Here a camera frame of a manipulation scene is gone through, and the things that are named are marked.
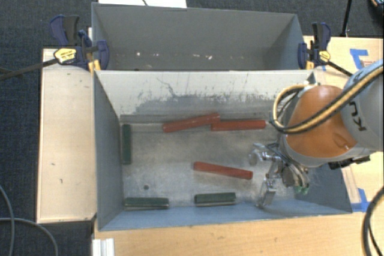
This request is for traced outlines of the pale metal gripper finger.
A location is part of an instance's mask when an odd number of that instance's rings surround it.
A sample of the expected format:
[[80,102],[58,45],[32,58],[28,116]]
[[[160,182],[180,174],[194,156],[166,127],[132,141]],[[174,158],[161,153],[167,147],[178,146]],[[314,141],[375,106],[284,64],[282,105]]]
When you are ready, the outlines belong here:
[[271,159],[268,148],[261,143],[254,143],[252,151],[248,154],[249,165],[257,165],[259,162]]
[[265,174],[256,202],[257,207],[264,208],[272,203],[277,191],[275,180],[276,174],[274,171]]

